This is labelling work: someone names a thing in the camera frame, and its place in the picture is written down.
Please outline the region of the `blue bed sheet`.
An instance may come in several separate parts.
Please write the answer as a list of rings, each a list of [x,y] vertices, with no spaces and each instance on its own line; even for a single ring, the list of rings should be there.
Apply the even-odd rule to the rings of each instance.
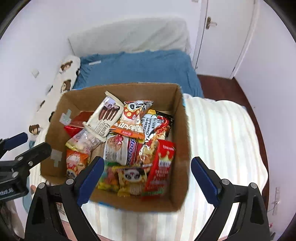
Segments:
[[[132,82],[175,83],[192,97],[204,97],[191,58],[181,50],[93,54],[81,57],[74,89]]]

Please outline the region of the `Franzzi cookie package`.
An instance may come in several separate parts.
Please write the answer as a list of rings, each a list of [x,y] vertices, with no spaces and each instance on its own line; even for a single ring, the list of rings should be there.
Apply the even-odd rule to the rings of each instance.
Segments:
[[[120,119],[124,105],[110,92],[105,92],[105,99],[101,102],[87,122],[83,122],[84,128],[101,142],[106,141],[110,128]]]

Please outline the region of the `white door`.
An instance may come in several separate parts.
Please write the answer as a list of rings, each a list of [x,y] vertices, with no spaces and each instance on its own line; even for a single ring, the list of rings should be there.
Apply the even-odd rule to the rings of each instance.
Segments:
[[[231,79],[246,52],[258,1],[201,1],[193,65],[198,75]],[[210,16],[216,27],[206,29]]]

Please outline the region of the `orange panda snack packet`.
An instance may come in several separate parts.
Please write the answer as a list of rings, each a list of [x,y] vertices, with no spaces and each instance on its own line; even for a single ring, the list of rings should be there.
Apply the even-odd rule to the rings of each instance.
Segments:
[[[129,138],[144,140],[141,119],[153,103],[152,100],[125,101],[122,115],[110,131]]]

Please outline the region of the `white cranberry oat cookie packet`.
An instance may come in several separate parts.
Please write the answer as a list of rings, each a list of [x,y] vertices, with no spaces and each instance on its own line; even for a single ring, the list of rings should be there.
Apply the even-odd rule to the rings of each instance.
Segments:
[[[144,142],[120,134],[108,134],[104,147],[104,160],[116,162],[121,166],[134,166]]]

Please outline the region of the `striped cream pink blanket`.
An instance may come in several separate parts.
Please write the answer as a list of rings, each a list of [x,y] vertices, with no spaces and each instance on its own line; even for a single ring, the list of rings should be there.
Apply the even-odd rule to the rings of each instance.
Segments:
[[[193,157],[232,184],[266,186],[265,167],[254,124],[239,104],[200,97],[185,100]],[[88,202],[82,210],[101,238],[111,240],[194,240],[213,206],[208,204],[194,177],[180,211],[138,213]]]

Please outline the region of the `small orange snack packet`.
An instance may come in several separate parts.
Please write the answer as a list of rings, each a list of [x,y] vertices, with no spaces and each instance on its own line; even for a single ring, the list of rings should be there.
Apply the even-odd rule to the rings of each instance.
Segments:
[[[89,155],[67,149],[66,176],[75,179],[78,174],[88,166]]]

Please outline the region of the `dark red snack bag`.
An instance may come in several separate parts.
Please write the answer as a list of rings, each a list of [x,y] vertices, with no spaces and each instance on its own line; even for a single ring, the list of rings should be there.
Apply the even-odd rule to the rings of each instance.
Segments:
[[[83,122],[88,121],[88,119],[92,116],[93,111],[82,111],[79,113],[70,123],[64,126],[64,130],[69,135],[69,137],[74,137],[77,133],[83,130]]]

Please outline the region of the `white folded duvet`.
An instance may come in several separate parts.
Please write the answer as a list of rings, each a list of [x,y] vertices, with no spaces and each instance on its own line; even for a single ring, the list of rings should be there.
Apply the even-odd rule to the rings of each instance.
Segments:
[[[177,17],[138,18],[100,25],[68,37],[76,56],[180,50],[190,53],[185,20]]]

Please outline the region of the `red crown snack packet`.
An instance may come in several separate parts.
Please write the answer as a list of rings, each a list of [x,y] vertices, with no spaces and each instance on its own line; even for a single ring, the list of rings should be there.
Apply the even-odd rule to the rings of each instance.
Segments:
[[[174,142],[158,140],[158,147],[154,155],[147,182],[142,193],[143,199],[156,198],[165,195],[169,183],[170,169],[175,157]]]

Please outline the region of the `monkey print white pillow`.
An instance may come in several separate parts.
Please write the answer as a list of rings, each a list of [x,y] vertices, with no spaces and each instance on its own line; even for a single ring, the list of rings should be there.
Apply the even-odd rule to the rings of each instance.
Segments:
[[[80,65],[80,58],[74,55],[69,55],[62,61],[53,84],[50,86],[45,99],[40,103],[29,125],[30,141],[34,142],[49,126],[49,119],[54,113],[61,96],[72,90],[79,73]]]

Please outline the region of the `black Korean cheese rolls packet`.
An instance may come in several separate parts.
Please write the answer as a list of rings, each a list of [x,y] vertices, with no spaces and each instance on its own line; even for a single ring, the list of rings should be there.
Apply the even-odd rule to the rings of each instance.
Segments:
[[[169,136],[174,119],[170,114],[149,109],[141,119],[144,130],[144,143],[153,147],[157,140],[166,140]]]

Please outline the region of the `colourful green yellow snack packet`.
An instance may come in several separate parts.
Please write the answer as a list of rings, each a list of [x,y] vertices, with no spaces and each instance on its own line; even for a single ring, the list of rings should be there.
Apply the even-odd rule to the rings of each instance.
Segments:
[[[117,193],[120,189],[117,172],[119,168],[118,163],[104,161],[104,171],[98,181],[97,188]]]

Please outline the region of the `clear bag of white candies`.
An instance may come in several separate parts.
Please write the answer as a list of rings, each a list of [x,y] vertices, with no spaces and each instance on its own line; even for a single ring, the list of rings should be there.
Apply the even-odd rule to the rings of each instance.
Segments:
[[[76,135],[74,135],[71,139],[69,139],[65,146],[68,149],[73,151],[90,154],[94,149],[96,149],[99,145],[103,144],[100,139],[93,136],[88,130],[83,129]]]

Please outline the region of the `yellow panda snack packet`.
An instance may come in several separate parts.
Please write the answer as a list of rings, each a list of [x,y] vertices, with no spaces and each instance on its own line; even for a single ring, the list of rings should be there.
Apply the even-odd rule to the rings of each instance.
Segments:
[[[124,168],[117,171],[120,188],[119,197],[142,195],[147,182],[147,174],[144,168]]]

